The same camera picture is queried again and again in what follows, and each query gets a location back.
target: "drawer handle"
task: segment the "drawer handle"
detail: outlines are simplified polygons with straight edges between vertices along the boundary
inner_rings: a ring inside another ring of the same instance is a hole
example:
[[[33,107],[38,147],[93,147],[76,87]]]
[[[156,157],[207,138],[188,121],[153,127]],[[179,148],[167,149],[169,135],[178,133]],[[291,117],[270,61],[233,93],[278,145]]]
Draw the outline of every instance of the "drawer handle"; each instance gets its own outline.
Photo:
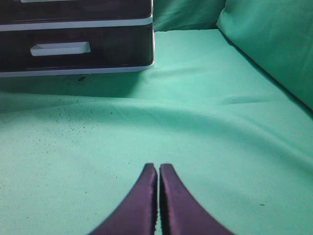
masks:
[[[32,56],[75,55],[89,52],[88,42],[37,44],[30,49]]]
[[[45,2],[45,1],[73,1],[73,0],[21,0],[21,3],[28,3],[28,2]]]

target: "green sheet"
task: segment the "green sheet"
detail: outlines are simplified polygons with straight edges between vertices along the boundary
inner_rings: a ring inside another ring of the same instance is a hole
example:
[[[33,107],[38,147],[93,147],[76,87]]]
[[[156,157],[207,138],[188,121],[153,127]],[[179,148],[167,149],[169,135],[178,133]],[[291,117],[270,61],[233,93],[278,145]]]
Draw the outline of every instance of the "green sheet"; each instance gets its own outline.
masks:
[[[312,233],[312,115],[218,30],[156,33],[153,69],[80,78],[0,80],[0,234],[85,235],[148,162],[236,234]]]
[[[225,0],[155,0],[155,31],[216,28]]]
[[[226,2],[220,30],[313,109],[313,1]]]

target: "drawer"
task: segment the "drawer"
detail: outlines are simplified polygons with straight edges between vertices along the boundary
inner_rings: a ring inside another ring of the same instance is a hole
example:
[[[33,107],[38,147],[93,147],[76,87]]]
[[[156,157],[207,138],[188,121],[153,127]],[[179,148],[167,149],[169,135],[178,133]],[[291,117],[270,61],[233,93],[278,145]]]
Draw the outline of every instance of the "drawer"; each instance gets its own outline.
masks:
[[[153,61],[152,24],[0,32],[0,73],[4,74],[147,67]]]
[[[152,16],[151,0],[1,0],[1,24],[108,21]]]

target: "dark speck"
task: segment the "dark speck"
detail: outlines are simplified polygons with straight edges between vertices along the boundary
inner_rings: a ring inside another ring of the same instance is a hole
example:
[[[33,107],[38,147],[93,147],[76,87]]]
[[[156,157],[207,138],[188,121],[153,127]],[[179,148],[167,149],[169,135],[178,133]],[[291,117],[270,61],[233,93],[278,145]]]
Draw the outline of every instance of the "dark speck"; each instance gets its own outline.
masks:
[[[79,82],[84,81],[86,77],[81,77],[80,79],[78,79]]]

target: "green cushion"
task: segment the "green cushion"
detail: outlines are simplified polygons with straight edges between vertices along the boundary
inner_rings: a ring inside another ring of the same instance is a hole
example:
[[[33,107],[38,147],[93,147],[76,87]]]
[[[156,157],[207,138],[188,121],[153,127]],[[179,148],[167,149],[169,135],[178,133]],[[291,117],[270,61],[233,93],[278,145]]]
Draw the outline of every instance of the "green cushion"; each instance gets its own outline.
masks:
[[[155,31],[210,29],[225,7],[225,0],[155,0]]]
[[[313,1],[227,0],[218,27],[313,109]]]

